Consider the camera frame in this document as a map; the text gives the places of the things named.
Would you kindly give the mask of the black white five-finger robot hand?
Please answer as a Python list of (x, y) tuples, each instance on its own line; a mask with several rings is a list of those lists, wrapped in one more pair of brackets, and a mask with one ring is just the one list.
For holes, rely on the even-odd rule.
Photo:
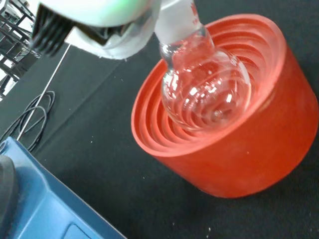
[(159, 0), (40, 0), (31, 48), (54, 56), (68, 43), (98, 57), (123, 60), (151, 38)]

